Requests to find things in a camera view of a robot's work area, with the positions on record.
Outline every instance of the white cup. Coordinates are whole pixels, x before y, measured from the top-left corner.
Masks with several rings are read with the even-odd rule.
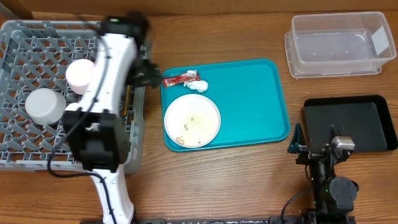
[[[33,91],[25,102],[25,109],[30,118],[41,125],[57,122],[66,107],[67,102],[63,95],[47,88]]]
[[[94,75],[94,62],[87,59],[79,59],[72,62],[66,72],[69,87],[77,94],[83,95]]]

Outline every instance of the white plate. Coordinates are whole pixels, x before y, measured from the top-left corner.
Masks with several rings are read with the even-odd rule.
[[[198,94],[183,95],[167,108],[164,126],[170,139],[178,145],[202,147],[216,137],[221,116],[209,98]]]

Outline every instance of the dish rack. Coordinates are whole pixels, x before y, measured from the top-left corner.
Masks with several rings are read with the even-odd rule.
[[[79,95],[69,88],[65,72],[74,60],[95,61],[97,40],[90,27],[100,22],[7,21],[0,30],[0,170],[46,169],[50,152],[63,137],[62,122],[42,126],[34,123],[24,108],[37,88],[61,93],[67,104]],[[131,148],[125,172],[140,169],[144,140],[144,87],[122,93],[121,122],[130,135]],[[124,114],[126,94],[132,99]],[[83,170],[64,144],[57,150],[52,168]]]

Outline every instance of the clear plastic container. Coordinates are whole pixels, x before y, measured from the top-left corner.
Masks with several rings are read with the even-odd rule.
[[[285,48],[294,78],[375,75],[397,56],[381,12],[295,16]]]

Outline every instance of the candy wrapper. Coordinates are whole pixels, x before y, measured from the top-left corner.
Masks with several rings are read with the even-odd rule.
[[[198,71],[189,70],[189,71],[186,71],[183,74],[178,75],[176,77],[163,78],[163,86],[165,88],[168,88],[170,86],[178,85],[179,83],[199,81],[199,80],[200,80],[200,76],[199,76]]]

